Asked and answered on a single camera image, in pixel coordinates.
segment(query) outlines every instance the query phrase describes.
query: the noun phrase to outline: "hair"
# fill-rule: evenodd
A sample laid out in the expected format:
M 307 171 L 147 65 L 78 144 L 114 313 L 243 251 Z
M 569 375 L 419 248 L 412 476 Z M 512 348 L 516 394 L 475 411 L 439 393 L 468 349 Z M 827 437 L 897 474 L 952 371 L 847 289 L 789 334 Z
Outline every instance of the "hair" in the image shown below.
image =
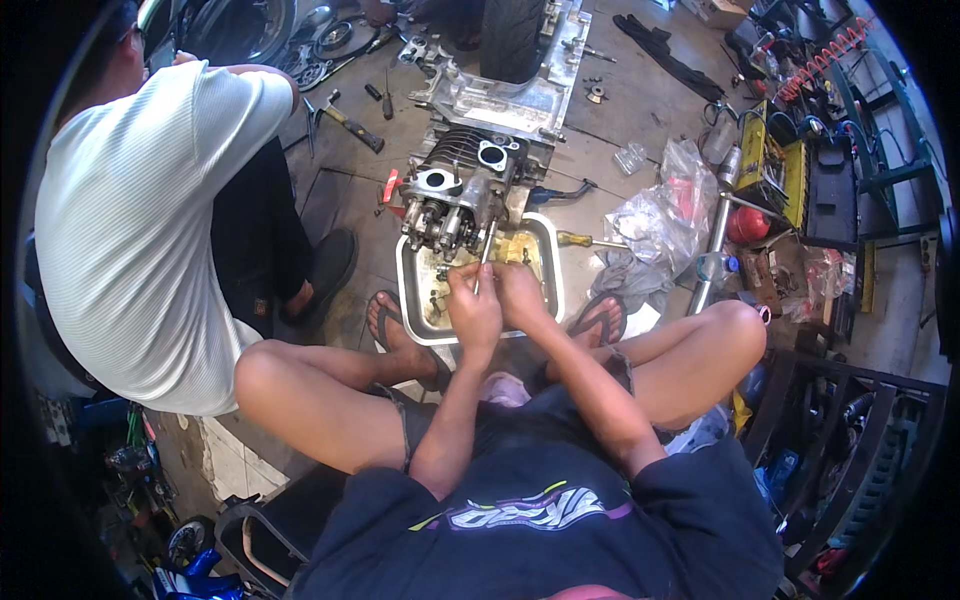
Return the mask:
M 104 8 L 108 8 L 110 0 L 101 3 Z M 136 22 L 137 6 L 133 0 L 120 0 L 117 6 L 110 13 L 107 21 L 104 23 L 100 34 L 93 40 L 90 49 L 87 50 L 83 62 L 77 68 L 73 75 L 70 87 L 67 89 L 66 96 L 63 98 L 63 105 L 60 107 L 59 118 L 74 106 L 93 89 L 104 74 L 110 64 L 110 58 L 131 25 Z

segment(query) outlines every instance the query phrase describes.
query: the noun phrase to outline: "yellow-handled screwdriver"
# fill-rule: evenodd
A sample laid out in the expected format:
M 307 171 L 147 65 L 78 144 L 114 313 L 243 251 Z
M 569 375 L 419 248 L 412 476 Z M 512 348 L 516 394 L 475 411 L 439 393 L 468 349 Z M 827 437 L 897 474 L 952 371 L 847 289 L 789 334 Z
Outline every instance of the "yellow-handled screwdriver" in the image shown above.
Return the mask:
M 616 242 L 601 242 L 600 240 L 594 240 L 592 235 L 581 235 L 579 233 L 563 231 L 562 229 L 557 231 L 557 243 L 561 246 L 583 246 L 584 248 L 589 248 L 590 246 L 604 246 L 606 248 L 622 248 L 623 250 L 630 249 L 630 247 L 626 244 L 617 244 Z

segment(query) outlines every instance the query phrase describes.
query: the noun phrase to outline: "black shoe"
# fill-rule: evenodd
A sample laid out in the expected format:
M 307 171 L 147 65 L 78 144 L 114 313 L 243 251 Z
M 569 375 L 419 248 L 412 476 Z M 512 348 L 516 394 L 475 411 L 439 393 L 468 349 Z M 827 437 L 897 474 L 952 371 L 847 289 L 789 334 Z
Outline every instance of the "black shoe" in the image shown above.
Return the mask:
M 320 326 L 337 292 L 342 290 L 357 266 L 357 236 L 349 229 L 336 228 L 313 249 L 313 273 L 307 279 L 313 286 L 313 297 L 306 306 L 291 317 L 280 311 L 280 320 L 290 327 L 314 324 L 314 317 L 322 315 L 315 326 Z

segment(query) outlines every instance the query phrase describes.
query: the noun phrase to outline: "metal tray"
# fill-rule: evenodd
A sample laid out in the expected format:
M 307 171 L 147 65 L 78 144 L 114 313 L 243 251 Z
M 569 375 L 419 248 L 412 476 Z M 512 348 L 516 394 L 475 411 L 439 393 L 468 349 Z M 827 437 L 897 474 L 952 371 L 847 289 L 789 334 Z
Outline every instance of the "metal tray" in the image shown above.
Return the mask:
M 550 220 L 536 212 L 525 212 L 520 227 L 497 233 L 497 240 L 491 260 L 519 261 L 523 259 L 523 249 L 527 250 L 530 267 L 543 286 L 547 312 L 559 322 L 564 317 L 564 278 L 560 272 L 557 230 Z M 444 301 L 450 288 L 445 281 L 437 280 L 437 268 L 443 264 L 465 265 L 477 258 L 461 249 L 452 263 L 444 263 L 441 254 L 429 249 L 411 252 L 406 241 L 404 235 L 396 244 L 396 280 L 403 327 L 423 346 L 455 344 L 457 336 L 450 327 Z M 505 329 L 500 337 L 522 335 L 521 331 Z

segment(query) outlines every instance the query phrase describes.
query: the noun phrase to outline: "screwdriver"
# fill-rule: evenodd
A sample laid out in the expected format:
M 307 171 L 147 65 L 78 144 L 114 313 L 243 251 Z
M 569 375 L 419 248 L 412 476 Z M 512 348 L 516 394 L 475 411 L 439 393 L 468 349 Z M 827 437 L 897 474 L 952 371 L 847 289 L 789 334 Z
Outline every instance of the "screwdriver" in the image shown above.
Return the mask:
M 570 233 L 569 231 L 563 230 L 557 231 L 557 243 L 561 246 L 583 246 L 584 248 L 589 248 L 590 246 L 604 246 L 606 248 L 622 248 L 623 250 L 630 249 L 630 247 L 626 244 L 617 244 L 616 242 L 601 242 L 600 240 L 594 240 L 592 235 L 581 235 L 579 233 Z
M 390 69 L 383 69 L 383 118 L 391 120 L 394 118 L 394 101 L 390 99 Z

